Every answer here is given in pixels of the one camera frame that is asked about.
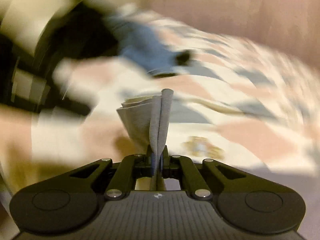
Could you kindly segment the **pink curtain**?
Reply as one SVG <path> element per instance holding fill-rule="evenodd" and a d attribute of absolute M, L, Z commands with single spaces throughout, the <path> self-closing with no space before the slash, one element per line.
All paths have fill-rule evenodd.
<path fill-rule="evenodd" d="M 142 0 L 197 29 L 247 37 L 319 66 L 319 0 Z"/>

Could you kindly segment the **pink blue checkered quilt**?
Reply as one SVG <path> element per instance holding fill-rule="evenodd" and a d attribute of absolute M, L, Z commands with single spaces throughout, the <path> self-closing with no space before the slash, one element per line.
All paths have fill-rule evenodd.
<path fill-rule="evenodd" d="M 298 59 L 245 39 L 205 33 L 153 11 L 121 18 L 191 60 L 153 77 L 122 57 L 63 60 L 54 79 L 92 104 L 86 118 L 41 113 L 31 127 L 33 159 L 77 167 L 120 160 L 157 139 L 151 100 L 173 91 L 167 147 L 196 162 L 319 176 L 319 77 Z"/>

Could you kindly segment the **black garment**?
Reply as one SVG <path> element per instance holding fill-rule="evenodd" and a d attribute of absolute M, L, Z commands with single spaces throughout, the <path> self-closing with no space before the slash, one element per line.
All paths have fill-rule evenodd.
<path fill-rule="evenodd" d="M 62 57 L 85 59 L 118 54 L 118 40 L 106 28 L 102 14 L 79 3 L 62 16 L 52 17 L 37 43 L 34 59 Z"/>

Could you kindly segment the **blue denim jeans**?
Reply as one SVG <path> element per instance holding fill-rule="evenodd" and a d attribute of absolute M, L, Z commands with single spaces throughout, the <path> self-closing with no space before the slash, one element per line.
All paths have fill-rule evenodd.
<path fill-rule="evenodd" d="M 119 15 L 105 16 L 103 23 L 118 41 L 118 55 L 133 61 L 153 77 L 176 75 L 175 68 L 187 65 L 191 59 L 189 50 L 169 50 L 147 25 Z"/>

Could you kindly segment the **grey cloth garment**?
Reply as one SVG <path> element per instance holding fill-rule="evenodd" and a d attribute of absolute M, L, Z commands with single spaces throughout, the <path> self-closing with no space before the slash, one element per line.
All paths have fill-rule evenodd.
<path fill-rule="evenodd" d="M 151 153 L 150 190 L 164 191 L 163 151 L 166 146 L 174 91 L 163 89 L 159 95 L 133 98 L 117 109 L 129 137 L 139 150 Z"/>

